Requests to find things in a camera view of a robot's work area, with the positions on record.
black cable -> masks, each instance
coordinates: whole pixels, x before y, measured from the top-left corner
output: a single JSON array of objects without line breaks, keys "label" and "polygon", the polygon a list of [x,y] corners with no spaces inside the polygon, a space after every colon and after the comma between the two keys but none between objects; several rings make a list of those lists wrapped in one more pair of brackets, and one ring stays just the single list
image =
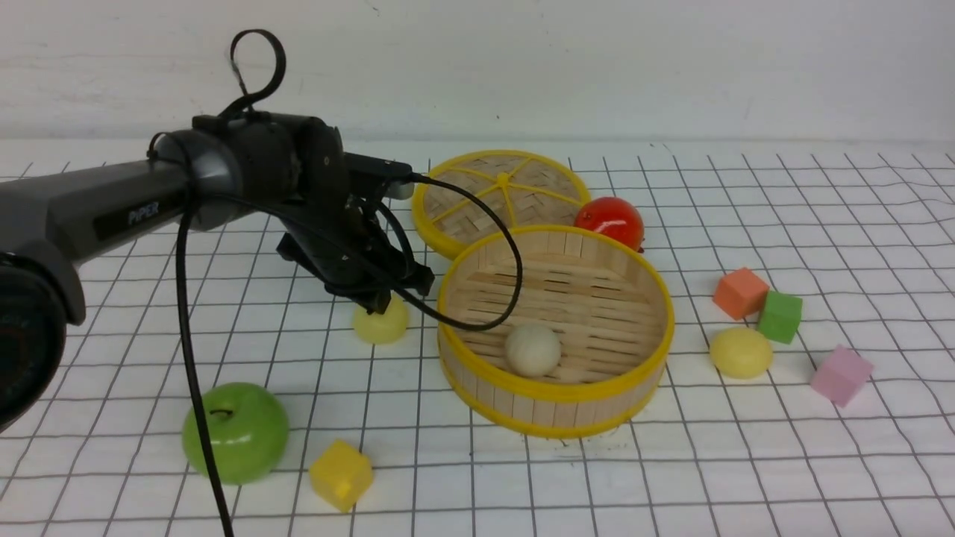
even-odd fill
[{"label": "black cable", "polygon": [[[275,71],[272,75],[272,79],[269,83],[259,92],[250,94],[245,88],[245,83],[242,79],[242,74],[239,72],[238,65],[235,62],[235,50],[239,41],[250,33],[258,33],[264,36],[269,43],[272,45],[272,49],[275,53],[276,66]],[[285,50],[282,47],[282,43],[278,40],[275,35],[266,30],[246,30],[238,33],[235,38],[232,40],[232,46],[230,48],[230,61],[232,63],[233,72],[236,74],[239,79],[240,87],[243,91],[243,96],[237,98],[229,106],[225,108],[220,113],[221,118],[234,118],[236,117],[243,109],[248,109],[249,112],[254,112],[252,105],[260,100],[271,96],[282,84],[282,79],[285,76],[286,71],[286,56]],[[156,142],[162,137],[166,136],[172,142],[174,142],[182,153],[182,162],[173,161],[168,158],[161,158],[159,153],[156,150]],[[192,159],[189,156],[188,151],[186,150],[185,144],[177,138],[175,135],[170,133],[157,133],[149,142],[149,149],[146,152],[147,158],[150,161],[170,161],[173,163],[180,164],[184,166],[185,172],[188,178],[187,189],[186,189],[186,206],[182,213],[182,219],[180,220],[179,231],[176,237],[176,254],[175,254],[175,266],[176,266],[176,302],[177,310],[179,314],[179,323],[180,323],[180,342],[182,345],[182,363],[185,367],[186,372],[186,382],[189,386],[189,397],[192,400],[193,414],[196,418],[196,427],[199,433],[199,442],[202,448],[202,458],[205,461],[206,473],[208,474],[209,484],[212,487],[212,493],[216,500],[216,508],[219,511],[219,518],[223,525],[223,535],[225,537],[234,537],[235,533],[232,529],[232,521],[229,513],[229,507],[225,502],[225,494],[223,492],[223,483],[222,479],[219,477],[219,470],[216,466],[215,456],[212,451],[212,441],[209,438],[209,427],[208,422],[205,418],[205,407],[202,404],[202,388],[199,384],[199,375],[196,369],[196,360],[195,354],[192,347],[192,331],[189,327],[189,296],[188,288],[186,287],[186,271],[185,271],[185,254],[186,254],[186,243],[189,238],[189,228],[192,225],[192,220],[195,217],[199,207],[204,201],[201,198],[201,193],[199,191],[198,180],[195,175],[195,169],[192,165]],[[256,204],[249,200],[244,200],[235,196],[230,196],[226,194],[209,194],[206,198],[218,198],[222,200],[230,201],[234,204],[243,205],[265,214],[278,217],[284,221],[290,222],[303,230],[306,230],[312,233],[315,237],[320,240],[325,241],[326,243],[331,244],[333,247],[336,247],[344,255],[348,255],[350,258],[358,260],[359,264],[369,272],[372,276],[378,279],[380,282],[385,283],[394,290],[399,296],[403,297],[406,301],[411,303],[413,306],[423,311],[427,315],[436,319],[439,322],[458,328],[466,331],[486,331],[495,328],[502,324],[507,317],[510,316],[511,312],[517,306],[518,299],[520,297],[520,288],[523,284],[523,262],[520,259],[520,251],[518,249],[517,243],[515,243],[514,238],[511,236],[510,231],[507,229],[507,225],[504,221],[483,201],[481,201],[477,196],[471,194],[467,190],[449,183],[440,183],[424,177],[416,177],[412,179],[412,183],[423,183],[440,188],[447,188],[453,190],[470,200],[473,204],[476,204],[482,211],[487,213],[487,215],[494,221],[501,232],[503,233],[504,239],[507,241],[508,245],[511,247],[511,251],[514,252],[515,263],[517,266],[516,282],[514,286],[514,294],[511,297],[511,301],[508,306],[504,309],[504,313],[494,321],[484,324],[468,324],[438,311],[435,311],[429,307],[423,300],[418,299],[410,292],[405,290],[401,283],[397,279],[388,273],[386,270],[377,267],[374,263],[370,262],[361,252],[357,252],[346,245],[339,244],[337,241],[329,239],[325,236],[320,230],[313,228],[312,226],[299,221],[297,218],[291,217],[289,215],[282,214],[281,211],[272,209],[268,206],[262,204]],[[408,237],[404,231],[404,228],[397,221],[394,215],[390,210],[385,207],[380,200],[377,200],[379,210],[385,216],[385,219],[392,225],[395,230],[395,234],[398,237],[398,242],[401,244],[402,254],[405,256],[405,276],[407,276],[411,270],[414,261],[414,254],[412,253],[411,243],[408,240]]]},{"label": "black cable", "polygon": [[408,240],[408,234],[405,233],[405,228],[398,222],[394,213],[381,202],[378,202],[376,205],[378,212],[385,217],[389,226],[394,230],[394,235],[398,238],[398,244],[401,246],[401,255],[405,258],[405,273],[401,277],[407,278],[411,276],[414,271],[414,249],[412,248],[412,243]]},{"label": "black cable", "polygon": [[189,152],[186,151],[185,144],[175,135],[170,133],[158,133],[153,136],[149,142],[149,150],[146,156],[151,161],[170,159],[160,159],[156,151],[156,141],[161,136],[166,136],[172,140],[182,153],[182,164],[188,177],[186,188],[186,205],[182,212],[179,232],[176,236],[176,305],[179,311],[180,322],[180,343],[182,345],[182,364],[185,366],[186,383],[189,385],[189,397],[192,399],[193,414],[196,417],[196,428],[199,432],[199,444],[202,447],[202,459],[205,461],[206,472],[209,476],[209,483],[212,486],[212,494],[216,499],[216,508],[219,510],[219,518],[223,524],[223,535],[225,537],[234,537],[232,522],[229,515],[229,507],[225,502],[225,493],[223,492],[223,482],[219,477],[219,469],[216,467],[216,459],[212,452],[212,440],[209,438],[209,425],[205,419],[205,406],[202,404],[202,388],[199,384],[199,374],[196,370],[196,358],[192,348],[192,330],[189,328],[189,295],[186,287],[185,273],[185,247],[189,238],[189,227],[192,225],[192,219],[199,209],[202,200],[199,197],[198,180],[195,170],[192,166],[192,159]]},{"label": "black cable", "polygon": [[[156,141],[161,136],[166,136],[172,140],[180,149],[182,153],[182,162],[173,161],[170,159],[163,158],[161,159],[158,156],[158,153],[155,149]],[[186,192],[186,207],[182,214],[182,219],[180,220],[179,232],[176,237],[176,254],[175,254],[175,267],[176,267],[176,302],[177,309],[179,313],[179,322],[180,322],[180,339],[182,345],[182,362],[185,367],[186,372],[186,381],[189,386],[189,396],[192,399],[193,405],[193,414],[196,417],[196,426],[199,433],[200,446],[202,447],[202,458],[205,461],[206,471],[208,474],[208,479],[210,486],[212,487],[213,496],[216,500],[216,507],[219,510],[219,516],[223,525],[223,535],[225,537],[234,537],[234,532],[232,529],[232,523],[229,513],[229,507],[225,502],[225,494],[223,492],[222,480],[219,477],[219,471],[216,466],[215,456],[212,451],[212,442],[209,438],[209,429],[208,422],[205,418],[205,408],[202,404],[202,388],[199,384],[199,377],[196,369],[195,355],[192,347],[192,331],[189,326],[189,297],[186,287],[186,271],[185,271],[185,254],[186,254],[186,243],[189,237],[189,228],[192,224],[192,220],[195,217],[199,206],[202,201],[199,197],[198,183],[195,176],[195,170],[192,167],[192,160],[189,157],[189,153],[186,151],[185,144],[182,143],[175,135],[170,133],[157,133],[153,136],[149,144],[149,150],[147,151],[147,157],[150,160],[163,160],[170,161],[173,163],[181,164],[185,167],[186,174],[188,176],[188,189]],[[484,211],[491,220],[500,228],[501,234],[504,237],[504,240],[507,241],[508,245],[511,247],[511,251],[514,253],[515,265],[516,265],[516,281],[514,286],[514,293],[511,296],[511,301],[508,303],[508,306],[504,309],[504,312],[495,320],[484,323],[484,324],[468,324],[454,318],[451,318],[439,311],[432,309],[428,306],[423,300],[415,297],[410,292],[404,290],[401,286],[401,283],[397,281],[397,278],[389,274],[386,270],[377,267],[374,263],[369,261],[361,252],[355,251],[351,247],[347,247],[343,244],[338,243],[335,240],[330,239],[328,236],[323,234],[321,230],[315,229],[311,225],[298,220],[297,218],[283,214],[282,211],[273,209],[269,206],[263,204],[256,204],[249,200],[244,200],[235,196],[228,194],[220,193],[211,193],[206,195],[207,199],[221,199],[225,201],[232,202],[234,204],[242,205],[253,210],[263,212],[265,214],[275,216],[284,221],[292,223],[295,226],[300,227],[301,229],[311,233],[316,238],[329,243],[333,247],[337,248],[340,252],[345,255],[348,255],[352,259],[358,260],[358,262],[363,266],[363,269],[368,271],[372,276],[374,276],[379,281],[385,283],[394,290],[399,296],[403,297],[413,306],[415,306],[420,311],[423,311],[425,314],[436,319],[438,322],[444,323],[446,325],[458,328],[461,330],[472,331],[472,332],[482,332],[495,328],[502,324],[514,311],[514,308],[517,306],[518,299],[520,298],[520,288],[523,285],[523,261],[520,258],[520,250],[518,249],[517,243],[514,241],[514,237],[511,235],[510,231],[507,229],[507,225],[504,221],[489,207],[485,204],[480,198],[474,194],[460,188],[459,186],[442,183],[425,177],[417,177],[412,179],[412,183],[422,183],[439,188],[447,188],[453,190],[458,194],[464,196],[470,200],[473,204],[476,204],[482,211]],[[405,234],[404,228],[394,217],[393,213],[387,209],[387,207],[382,207],[385,210],[382,211],[385,214],[386,220],[394,227],[395,233],[399,237],[399,242],[402,243],[402,249],[404,251],[411,251],[411,245],[408,241],[408,237]]]}]

bamboo steamer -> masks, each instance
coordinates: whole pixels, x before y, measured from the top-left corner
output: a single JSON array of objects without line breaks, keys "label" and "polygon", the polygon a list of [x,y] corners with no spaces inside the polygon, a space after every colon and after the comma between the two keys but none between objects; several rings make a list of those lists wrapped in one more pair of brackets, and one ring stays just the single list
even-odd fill
[{"label": "bamboo steamer", "polygon": [[[510,227],[570,226],[590,201],[584,182],[566,166],[523,151],[481,151],[455,157],[430,176],[476,195]],[[499,232],[477,205],[446,188],[420,184],[412,197],[418,235],[454,260],[467,246]]]},{"label": "bamboo steamer", "polygon": [[[520,300],[487,332],[438,326],[455,392],[490,421],[527,435],[579,438],[631,419],[652,397],[673,338],[673,305],[659,273],[632,249],[572,226],[511,230],[523,261]],[[467,247],[442,282],[437,309],[469,323],[507,307],[516,281],[502,234]],[[526,322],[549,326],[562,357],[548,376],[511,373],[504,340]]]}]

orange cube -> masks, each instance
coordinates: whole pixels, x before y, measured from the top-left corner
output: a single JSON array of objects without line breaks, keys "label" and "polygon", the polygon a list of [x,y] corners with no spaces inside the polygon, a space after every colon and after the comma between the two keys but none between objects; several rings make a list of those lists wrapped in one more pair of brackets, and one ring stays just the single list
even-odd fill
[{"label": "orange cube", "polygon": [[743,267],[720,278],[713,302],[738,321],[762,310],[769,291],[762,278]]}]

yellow ball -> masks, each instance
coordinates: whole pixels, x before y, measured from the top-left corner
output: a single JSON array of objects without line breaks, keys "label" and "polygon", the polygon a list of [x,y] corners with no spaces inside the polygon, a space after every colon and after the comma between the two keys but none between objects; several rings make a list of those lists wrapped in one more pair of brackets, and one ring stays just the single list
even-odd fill
[{"label": "yellow ball", "polygon": [[373,345],[394,343],[408,330],[408,306],[398,295],[392,294],[392,301],[380,315],[368,314],[364,308],[356,307],[351,327],[366,343]]},{"label": "yellow ball", "polygon": [[727,329],[710,344],[710,359],[716,369],[732,378],[755,378],[773,363],[773,346],[762,333],[738,326]]}]

yellow rim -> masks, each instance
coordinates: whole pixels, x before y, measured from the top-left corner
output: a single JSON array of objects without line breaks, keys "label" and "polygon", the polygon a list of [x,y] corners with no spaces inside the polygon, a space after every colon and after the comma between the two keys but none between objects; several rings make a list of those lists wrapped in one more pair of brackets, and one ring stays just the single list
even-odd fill
[{"label": "yellow rim", "polygon": [[448,371],[448,366],[444,363],[444,360],[441,362],[441,371],[444,373],[444,377],[448,380],[448,384],[451,384],[451,388],[455,391],[458,397],[461,397],[461,400],[465,404],[474,409],[475,412],[481,414],[489,421],[496,423],[502,427],[507,427],[513,431],[523,433],[531,437],[541,437],[545,439],[576,439],[582,437],[590,437],[593,435],[599,435],[614,427],[618,427],[623,423],[626,423],[634,415],[640,412],[647,403],[653,399],[653,395],[656,393],[657,388],[660,386],[660,377],[657,377],[657,381],[653,383],[653,387],[650,388],[650,391],[640,399],[640,402],[633,405],[629,409],[625,410],[620,416],[608,419],[607,421],[601,421],[600,423],[594,423],[593,425],[588,425],[586,427],[543,427],[540,425],[535,425],[533,423],[528,423],[526,421],[519,421],[513,419],[510,416],[505,416],[504,414],[494,410],[493,408],[481,403],[475,399],[471,394],[467,393],[464,388],[458,384],[457,379],[451,375],[451,372]]},{"label": "yellow rim", "polygon": [[[478,159],[480,157],[487,157],[490,155],[503,155],[507,157],[526,157],[528,161],[540,161],[549,166],[552,166],[560,170],[561,173],[563,173],[570,180],[571,184],[574,185],[574,189],[577,191],[577,195],[580,197],[580,200],[579,201],[570,200],[569,198],[566,198],[565,196],[561,196],[560,194],[556,194],[556,193],[549,192],[542,189],[536,189],[534,187],[523,187],[523,185],[512,185],[512,186],[523,188],[524,190],[542,192],[544,194],[547,194],[548,196],[553,196],[559,200],[563,200],[566,202],[569,201],[571,203],[578,204],[578,205],[584,205],[590,202],[590,191],[587,190],[587,186],[584,184],[584,181],[581,180],[581,178],[578,177],[573,170],[571,170],[567,166],[564,166],[563,164],[557,161],[548,159],[547,157],[544,157],[542,155],[537,155],[535,153],[528,153],[526,151],[503,149],[498,151],[477,151],[474,153],[468,153],[465,155],[454,157],[453,159],[450,159],[448,161],[442,162],[441,164],[433,168],[428,175],[430,177],[435,177],[455,168],[458,164],[464,161],[471,161],[473,159]],[[523,168],[525,164],[527,164],[527,162],[518,165],[518,167],[516,167],[511,172],[511,175],[514,175],[515,173],[517,173],[521,168]],[[461,251],[463,251],[468,245],[465,245],[464,243],[461,243],[460,241],[457,241],[445,235],[443,232],[441,232],[440,229],[437,228],[437,226],[435,226],[435,222],[431,218],[428,218],[428,216],[425,214],[424,198],[428,192],[428,187],[429,185],[427,184],[419,184],[417,188],[414,190],[414,195],[412,196],[412,221],[414,222],[414,227],[417,230],[418,236],[421,237],[421,240],[424,241],[426,245],[431,247],[431,249],[436,251],[441,256],[447,259],[453,260],[457,258],[457,256],[460,255]],[[493,188],[486,189],[483,193],[487,193],[488,190],[493,190]],[[514,223],[513,208],[510,206],[509,203],[508,203],[508,210],[509,212],[511,212],[510,216],[511,216],[511,225],[512,225]]]},{"label": "yellow rim", "polygon": [[[654,269],[653,266],[648,263],[646,259],[644,259],[642,255],[599,233],[594,233],[592,231],[573,226],[521,226],[510,229],[512,236],[539,231],[562,231],[566,233],[577,233],[579,235],[583,235],[584,237],[589,237],[616,247],[626,252],[627,255],[639,263],[650,274],[654,283],[660,287],[660,290],[664,295],[664,305],[667,309],[667,326],[664,329],[664,335],[660,341],[660,344],[657,346],[653,354],[644,361],[644,363],[635,367],[633,370],[624,373],[623,375],[590,384],[550,384],[546,382],[537,382],[536,380],[530,380],[522,376],[516,376],[487,363],[474,354],[474,352],[472,352],[471,349],[469,349],[467,345],[465,345],[464,342],[457,337],[457,334],[451,329],[451,327],[443,323],[438,324],[437,329],[442,331],[444,336],[447,338],[448,342],[451,344],[452,351],[457,356],[457,359],[460,360],[464,367],[467,367],[473,371],[475,375],[485,378],[491,381],[493,384],[509,390],[517,395],[535,399],[546,399],[556,402],[573,402],[613,397],[647,380],[650,377],[650,374],[653,371],[656,371],[657,367],[667,360],[667,354],[669,353],[669,346],[673,339],[673,331],[675,328],[675,322],[673,318],[673,302],[670,299],[667,284],[664,283],[663,278],[656,271],[656,269]],[[454,262],[452,262],[451,267],[448,269],[448,273],[444,276],[444,280],[441,283],[441,288],[438,291],[438,311],[444,313],[447,310],[448,285],[452,280],[451,276],[455,273],[460,264],[478,248],[502,238],[502,233],[490,235],[465,248],[464,251],[457,256]]]}]

